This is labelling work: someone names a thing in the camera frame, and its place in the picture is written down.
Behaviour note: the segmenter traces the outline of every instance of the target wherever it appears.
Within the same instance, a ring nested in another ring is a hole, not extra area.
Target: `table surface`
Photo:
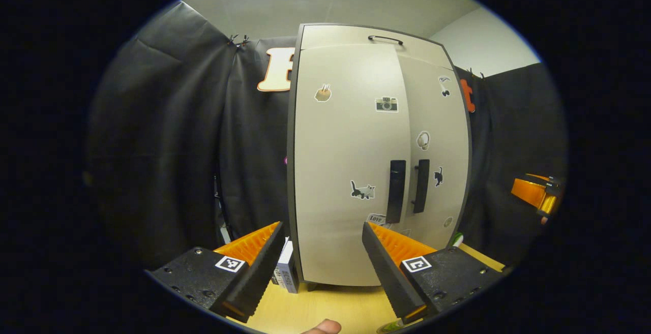
[[[470,246],[461,244],[459,248],[492,269],[501,271],[504,267]],[[382,325],[398,320],[381,286],[319,285],[307,292],[307,285],[300,283],[298,292],[291,294],[269,283],[249,322],[234,321],[269,334],[300,334],[328,318],[341,324],[341,334],[373,334]]]

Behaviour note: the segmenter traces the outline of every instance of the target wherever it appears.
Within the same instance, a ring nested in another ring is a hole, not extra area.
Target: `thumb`
[[[301,334],[338,334],[341,331],[341,324],[334,320],[324,320],[316,327],[302,332]]]

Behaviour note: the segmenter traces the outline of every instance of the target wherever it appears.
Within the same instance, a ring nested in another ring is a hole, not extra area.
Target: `black handle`
[[[405,191],[405,171],[407,161],[391,160],[389,172],[389,202],[387,204],[387,223],[399,223],[402,215],[402,197]]]
[[[430,182],[430,160],[418,160],[418,180],[416,182],[416,200],[412,200],[413,213],[420,214],[425,210],[425,200],[427,199],[427,186]]]
[[[380,37],[379,35],[369,35],[368,40],[373,40],[373,38],[383,38],[383,39],[388,39],[388,40],[395,40],[398,42],[398,44],[402,45],[402,40],[395,39],[395,38],[389,38],[389,37]]]

